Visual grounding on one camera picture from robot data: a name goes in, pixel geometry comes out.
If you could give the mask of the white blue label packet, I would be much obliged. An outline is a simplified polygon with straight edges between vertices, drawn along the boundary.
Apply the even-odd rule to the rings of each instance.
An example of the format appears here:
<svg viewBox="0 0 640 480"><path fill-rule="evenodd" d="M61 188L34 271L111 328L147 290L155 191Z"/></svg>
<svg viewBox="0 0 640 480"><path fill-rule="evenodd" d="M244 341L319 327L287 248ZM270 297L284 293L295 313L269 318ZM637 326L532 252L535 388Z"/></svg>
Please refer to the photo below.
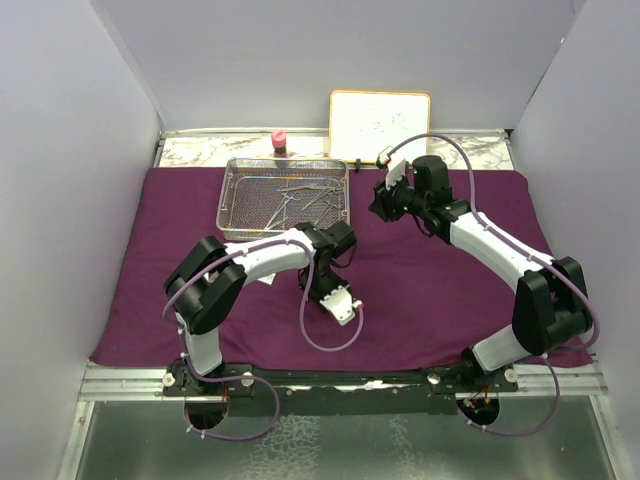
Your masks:
<svg viewBox="0 0 640 480"><path fill-rule="evenodd" d="M263 277L258 278L258 281L266 284L266 285L272 285L273 282L275 280L275 274L270 274L270 275L266 275Z"/></svg>

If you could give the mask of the steel forceps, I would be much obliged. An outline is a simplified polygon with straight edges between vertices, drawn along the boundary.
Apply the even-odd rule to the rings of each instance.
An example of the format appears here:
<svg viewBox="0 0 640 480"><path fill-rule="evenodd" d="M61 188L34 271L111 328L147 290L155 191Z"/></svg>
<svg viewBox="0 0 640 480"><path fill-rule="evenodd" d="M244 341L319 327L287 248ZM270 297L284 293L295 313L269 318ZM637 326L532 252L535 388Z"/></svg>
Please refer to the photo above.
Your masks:
<svg viewBox="0 0 640 480"><path fill-rule="evenodd" d="M287 206L292 202L298 201L300 198L301 194L298 192L284 192L282 201L270 217L265 228L270 230L275 226L282 224L285 221Z"/></svg>

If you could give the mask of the purple cloth wrap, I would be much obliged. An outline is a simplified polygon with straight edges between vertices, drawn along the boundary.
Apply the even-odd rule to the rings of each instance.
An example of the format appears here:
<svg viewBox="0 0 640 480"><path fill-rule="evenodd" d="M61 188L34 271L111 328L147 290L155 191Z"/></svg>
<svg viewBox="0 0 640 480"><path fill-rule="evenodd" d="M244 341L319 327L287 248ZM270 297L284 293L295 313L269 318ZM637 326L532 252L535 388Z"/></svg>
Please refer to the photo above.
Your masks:
<svg viewBox="0 0 640 480"><path fill-rule="evenodd" d="M217 235L220 168L154 168L146 176L111 312L92 353L110 367L161 367L181 352L166 321L164 282L203 237ZM220 327L229 363L273 370L397 371L455 363L511 322L511 289L472 256L422 235L410 217L368 210L383 175L349 180L357 249L342 275L364 305L364 325L340 326L303 303L296 274L245 287Z"/></svg>

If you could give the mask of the metal mesh tray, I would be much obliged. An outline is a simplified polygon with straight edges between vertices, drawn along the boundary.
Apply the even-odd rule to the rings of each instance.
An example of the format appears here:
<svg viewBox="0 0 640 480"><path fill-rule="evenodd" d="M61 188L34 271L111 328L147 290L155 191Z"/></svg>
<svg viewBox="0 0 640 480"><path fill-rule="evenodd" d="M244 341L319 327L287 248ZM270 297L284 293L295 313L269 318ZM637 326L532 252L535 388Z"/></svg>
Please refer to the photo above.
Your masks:
<svg viewBox="0 0 640 480"><path fill-rule="evenodd" d="M270 217L279 206L283 193L276 189L305 184L341 184L341 191L306 190L301 198L287 206L285 221L267 230ZM302 207L317 194L338 192L344 196L348 213L342 220L350 221L349 171L341 160L233 158L225 168L220 192L216 226L229 242L257 240L278 235L303 221Z"/></svg>

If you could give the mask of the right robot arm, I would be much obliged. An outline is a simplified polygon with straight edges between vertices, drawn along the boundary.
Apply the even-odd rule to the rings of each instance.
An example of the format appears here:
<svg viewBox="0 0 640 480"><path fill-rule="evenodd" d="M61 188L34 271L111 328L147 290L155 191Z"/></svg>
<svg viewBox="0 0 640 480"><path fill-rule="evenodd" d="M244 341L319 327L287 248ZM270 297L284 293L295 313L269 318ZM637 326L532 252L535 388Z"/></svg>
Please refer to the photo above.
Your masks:
<svg viewBox="0 0 640 480"><path fill-rule="evenodd" d="M471 255L515 294L510 324L462 352L459 381L466 389L481 391L501 369L595 329L581 265L529 247L471 201L456 198L440 157L386 159L377 165L386 175L374 186L372 213L385 222L411 216L422 233Z"/></svg>

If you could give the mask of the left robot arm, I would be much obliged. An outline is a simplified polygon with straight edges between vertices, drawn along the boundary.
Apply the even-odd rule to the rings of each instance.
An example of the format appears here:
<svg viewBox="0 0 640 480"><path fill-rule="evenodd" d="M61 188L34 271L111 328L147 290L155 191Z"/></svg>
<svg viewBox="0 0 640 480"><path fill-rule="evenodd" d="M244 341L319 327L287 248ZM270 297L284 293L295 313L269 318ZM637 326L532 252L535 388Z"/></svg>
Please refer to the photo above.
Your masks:
<svg viewBox="0 0 640 480"><path fill-rule="evenodd" d="M312 301L341 326L364 325L363 304L337 274L336 262L355 247L356 235L345 221L327 228L310 222L273 237L223 244L201 239L164 283L163 318L176 325L184 352L180 366L168 368L162 383L168 395L217 394L234 381L224 373L219 327L247 285L295 270L303 302Z"/></svg>

